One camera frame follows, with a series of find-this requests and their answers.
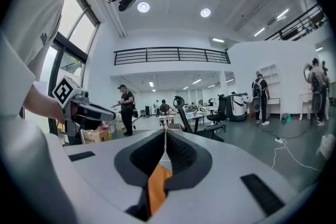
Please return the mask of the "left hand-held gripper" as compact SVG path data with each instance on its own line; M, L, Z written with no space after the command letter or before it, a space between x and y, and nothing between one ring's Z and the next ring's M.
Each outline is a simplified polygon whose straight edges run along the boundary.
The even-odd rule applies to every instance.
M95 130L103 121L113 121L115 113L89 101L89 92L72 78L63 76L53 90L65 120L63 134L75 137L80 130Z

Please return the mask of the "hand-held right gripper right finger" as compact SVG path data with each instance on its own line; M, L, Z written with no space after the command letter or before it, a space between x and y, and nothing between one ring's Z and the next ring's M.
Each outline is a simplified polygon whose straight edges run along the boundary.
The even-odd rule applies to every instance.
M207 149L171 130L166 132L166 153L173 175L165 181L165 190L194 188L212 168L212 157Z

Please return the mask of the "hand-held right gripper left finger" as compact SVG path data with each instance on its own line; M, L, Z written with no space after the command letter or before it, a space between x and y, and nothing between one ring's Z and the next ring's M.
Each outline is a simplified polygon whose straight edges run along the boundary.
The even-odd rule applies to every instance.
M114 166L129 185L146 187L165 147L165 132L158 130L151 135L120 150L114 158Z

